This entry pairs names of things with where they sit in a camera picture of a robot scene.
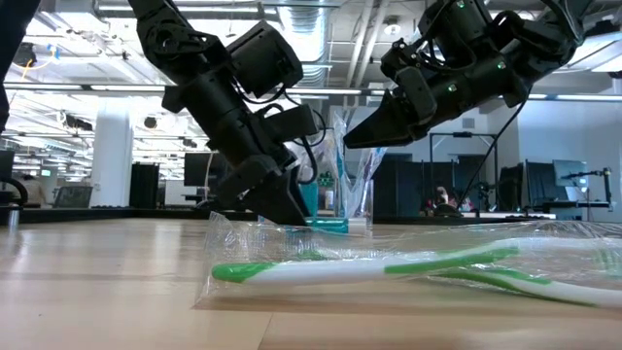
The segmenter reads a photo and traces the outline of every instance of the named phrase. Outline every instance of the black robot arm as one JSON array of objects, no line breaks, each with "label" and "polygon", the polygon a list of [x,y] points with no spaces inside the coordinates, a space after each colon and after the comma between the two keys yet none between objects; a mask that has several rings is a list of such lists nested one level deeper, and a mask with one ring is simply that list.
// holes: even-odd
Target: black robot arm
[{"label": "black robot arm", "polygon": [[397,88],[346,135],[346,146],[407,145],[500,95],[508,107],[524,102],[535,82],[583,44],[582,20],[593,1],[542,0],[549,11],[533,21],[511,11],[492,19],[482,0],[437,0],[419,24],[422,38],[399,40],[382,57],[382,72]]},{"label": "black robot arm", "polygon": [[304,226],[309,212],[297,185],[299,165],[284,142],[318,132],[311,109],[264,118],[265,110],[251,113],[238,87],[255,97],[292,87],[303,75],[292,48],[265,22],[226,48],[218,37],[193,30],[170,0],[129,4],[145,57],[177,84],[166,89],[162,107],[187,108],[210,148],[234,169],[216,189],[219,200],[240,199],[275,223]]}]

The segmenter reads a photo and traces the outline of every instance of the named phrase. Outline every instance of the computer monitor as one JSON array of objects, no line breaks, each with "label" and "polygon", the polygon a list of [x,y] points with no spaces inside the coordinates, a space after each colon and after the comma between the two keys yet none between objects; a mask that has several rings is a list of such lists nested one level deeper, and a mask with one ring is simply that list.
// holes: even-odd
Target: computer monitor
[{"label": "computer monitor", "polygon": [[210,164],[209,187],[216,187],[226,176],[228,164],[223,155],[214,153],[186,153],[184,157],[184,186],[205,186],[205,174],[207,164],[212,157]]},{"label": "computer monitor", "polygon": [[588,172],[587,162],[575,160],[553,160],[555,168],[555,185],[561,187],[586,188],[588,187],[588,177],[572,176]]},{"label": "computer monitor", "polygon": [[11,178],[15,156],[13,151],[0,151],[0,177]]}]

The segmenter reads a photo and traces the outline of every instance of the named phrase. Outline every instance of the wooden table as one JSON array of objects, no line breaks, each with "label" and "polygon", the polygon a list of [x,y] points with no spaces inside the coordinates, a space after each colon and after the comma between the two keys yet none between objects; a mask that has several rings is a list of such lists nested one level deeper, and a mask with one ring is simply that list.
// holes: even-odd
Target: wooden table
[{"label": "wooden table", "polygon": [[195,308],[204,233],[134,219],[1,232],[0,349],[622,349],[620,312],[426,281],[359,285],[360,307]]}]

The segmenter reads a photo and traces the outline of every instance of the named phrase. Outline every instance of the plastic bag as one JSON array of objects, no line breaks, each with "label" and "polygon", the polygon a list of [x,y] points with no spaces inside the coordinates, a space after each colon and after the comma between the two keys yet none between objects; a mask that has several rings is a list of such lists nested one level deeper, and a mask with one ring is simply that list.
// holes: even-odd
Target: plastic bag
[{"label": "plastic bag", "polygon": [[[367,218],[372,221],[373,187],[371,178],[380,165],[386,148],[365,149],[361,152],[356,178],[350,180],[345,164],[345,145],[343,137],[347,133],[346,123],[337,113],[333,115],[332,123],[328,125],[325,139],[318,146],[313,147],[313,155],[317,161],[319,173],[330,172],[336,179],[336,210],[339,218]],[[288,143],[288,148],[296,155],[301,164],[300,179],[309,179],[311,161],[303,147]]]},{"label": "plastic bag", "polygon": [[331,292],[333,297],[344,293],[331,286],[352,285],[349,300],[339,299],[348,303],[368,293],[361,283],[432,278],[620,307],[621,238],[620,225],[563,222],[412,227],[412,232],[388,230],[365,238],[308,227],[233,223],[214,214],[197,302],[324,302],[331,300]]}]

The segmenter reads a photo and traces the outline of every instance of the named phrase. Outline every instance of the white column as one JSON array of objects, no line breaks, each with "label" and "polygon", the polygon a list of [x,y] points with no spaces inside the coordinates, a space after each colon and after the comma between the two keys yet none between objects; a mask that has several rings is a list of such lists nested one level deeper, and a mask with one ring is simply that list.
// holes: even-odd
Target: white column
[{"label": "white column", "polygon": [[[39,177],[41,185],[46,193],[46,202],[50,205],[54,204],[54,189],[58,182],[58,168],[42,166],[42,175]],[[43,170],[50,171],[49,176],[43,176]]]},{"label": "white column", "polygon": [[134,129],[128,98],[99,98],[90,206],[129,204]]}]

